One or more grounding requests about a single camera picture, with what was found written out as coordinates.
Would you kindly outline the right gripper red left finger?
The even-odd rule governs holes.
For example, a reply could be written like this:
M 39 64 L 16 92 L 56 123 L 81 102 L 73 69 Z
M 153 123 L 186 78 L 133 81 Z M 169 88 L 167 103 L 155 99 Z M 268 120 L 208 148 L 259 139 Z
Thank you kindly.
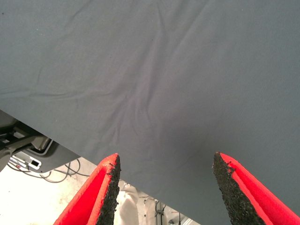
M 113 225 L 120 180 L 120 157 L 104 158 L 54 222 L 56 225 Z

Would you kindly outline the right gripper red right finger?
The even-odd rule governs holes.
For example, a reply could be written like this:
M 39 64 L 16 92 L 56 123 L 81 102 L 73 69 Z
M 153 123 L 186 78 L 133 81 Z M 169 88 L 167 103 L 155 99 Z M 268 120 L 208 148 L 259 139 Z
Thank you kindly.
M 300 217 L 233 157 L 214 154 L 213 173 L 233 225 L 298 225 Z

